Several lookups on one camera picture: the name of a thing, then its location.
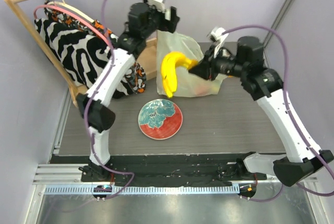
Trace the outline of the fake yellow bananas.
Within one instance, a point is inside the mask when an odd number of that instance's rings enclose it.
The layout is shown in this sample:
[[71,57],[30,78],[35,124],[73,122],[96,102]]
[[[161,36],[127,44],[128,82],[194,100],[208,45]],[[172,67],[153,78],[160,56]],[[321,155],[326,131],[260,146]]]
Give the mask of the fake yellow bananas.
[[198,63],[197,60],[190,59],[181,52],[170,52],[163,58],[161,63],[162,85],[168,98],[173,97],[174,93],[177,91],[176,69],[178,67],[184,67],[186,70],[190,70]]

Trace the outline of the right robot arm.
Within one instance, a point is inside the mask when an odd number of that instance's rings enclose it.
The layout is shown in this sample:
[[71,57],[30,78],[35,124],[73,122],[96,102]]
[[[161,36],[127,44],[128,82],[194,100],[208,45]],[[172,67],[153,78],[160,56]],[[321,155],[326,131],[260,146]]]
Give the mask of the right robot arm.
[[284,149],[284,155],[250,152],[235,168],[243,180],[254,173],[270,174],[285,186],[293,186],[333,161],[330,150],[321,149],[310,137],[310,147],[302,140],[289,113],[293,106],[283,97],[283,81],[279,74],[264,65],[264,46],[257,37],[238,39],[236,54],[217,43],[204,58],[188,71],[204,80],[215,80],[219,74],[240,79],[243,89],[270,119]]

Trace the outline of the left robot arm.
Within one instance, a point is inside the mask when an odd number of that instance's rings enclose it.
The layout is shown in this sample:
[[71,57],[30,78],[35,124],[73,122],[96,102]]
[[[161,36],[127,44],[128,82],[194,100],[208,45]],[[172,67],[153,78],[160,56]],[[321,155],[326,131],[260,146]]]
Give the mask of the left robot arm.
[[91,141],[88,165],[81,168],[104,182],[110,178],[109,131],[115,113],[109,109],[112,95],[125,73],[146,47],[146,39],[155,31],[174,32],[180,18],[176,7],[158,10],[157,5],[135,3],[130,7],[124,32],[119,36],[111,57],[91,88],[76,100]]

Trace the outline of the pale yellow plastic bag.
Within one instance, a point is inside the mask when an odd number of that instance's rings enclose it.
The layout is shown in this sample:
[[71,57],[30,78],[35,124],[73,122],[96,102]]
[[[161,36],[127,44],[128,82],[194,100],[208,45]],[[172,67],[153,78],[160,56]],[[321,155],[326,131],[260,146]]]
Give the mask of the pale yellow plastic bag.
[[[161,63],[163,58],[170,52],[181,52],[190,59],[200,61],[204,53],[209,49],[210,43],[197,43],[195,39],[180,33],[157,32],[157,93],[166,95],[163,90],[161,77]],[[227,78],[226,75],[219,74],[214,81],[204,80],[196,75],[188,73],[183,67],[176,69],[177,74],[177,91],[175,97],[202,97],[195,95],[195,88],[198,85],[207,85],[210,87],[210,94],[218,94],[222,82]]]

